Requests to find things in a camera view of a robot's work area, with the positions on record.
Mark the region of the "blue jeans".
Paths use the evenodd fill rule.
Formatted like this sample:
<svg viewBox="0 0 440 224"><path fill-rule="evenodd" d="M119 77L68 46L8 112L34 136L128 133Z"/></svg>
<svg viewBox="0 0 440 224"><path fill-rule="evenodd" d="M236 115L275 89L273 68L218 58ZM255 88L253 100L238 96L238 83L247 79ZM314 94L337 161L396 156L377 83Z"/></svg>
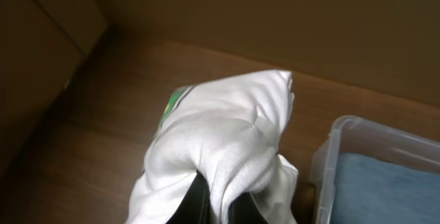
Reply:
<svg viewBox="0 0 440 224"><path fill-rule="evenodd" d="M343 153L330 222L439 224L439 175Z"/></svg>

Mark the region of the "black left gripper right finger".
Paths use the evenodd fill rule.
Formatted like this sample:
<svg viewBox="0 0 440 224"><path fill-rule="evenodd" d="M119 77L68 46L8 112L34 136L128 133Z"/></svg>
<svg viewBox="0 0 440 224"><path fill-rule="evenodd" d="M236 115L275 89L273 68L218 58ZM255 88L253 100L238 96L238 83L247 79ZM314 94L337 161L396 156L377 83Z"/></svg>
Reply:
<svg viewBox="0 0 440 224"><path fill-rule="evenodd" d="M237 197L228 210L228 224L267 224L249 192Z"/></svg>

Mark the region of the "white printed shirt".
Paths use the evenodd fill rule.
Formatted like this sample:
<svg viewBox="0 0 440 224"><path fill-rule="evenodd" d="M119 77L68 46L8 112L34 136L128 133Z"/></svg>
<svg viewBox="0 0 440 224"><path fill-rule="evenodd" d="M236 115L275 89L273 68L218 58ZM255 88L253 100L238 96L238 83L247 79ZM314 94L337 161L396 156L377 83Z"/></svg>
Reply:
<svg viewBox="0 0 440 224"><path fill-rule="evenodd" d="M278 151L292 114L292 73L273 69L179 89L172 95L129 201L128 223L165 223L193 179L210 191L211 221L251 194L268 223L293 223L297 169Z"/></svg>

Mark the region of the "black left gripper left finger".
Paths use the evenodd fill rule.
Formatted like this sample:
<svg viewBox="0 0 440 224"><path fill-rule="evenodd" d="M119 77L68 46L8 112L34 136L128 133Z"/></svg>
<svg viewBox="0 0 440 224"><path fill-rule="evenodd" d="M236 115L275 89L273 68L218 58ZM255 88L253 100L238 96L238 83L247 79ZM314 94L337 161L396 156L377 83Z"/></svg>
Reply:
<svg viewBox="0 0 440 224"><path fill-rule="evenodd" d="M182 202L166 224L209 224L210 191L204 176L198 172Z"/></svg>

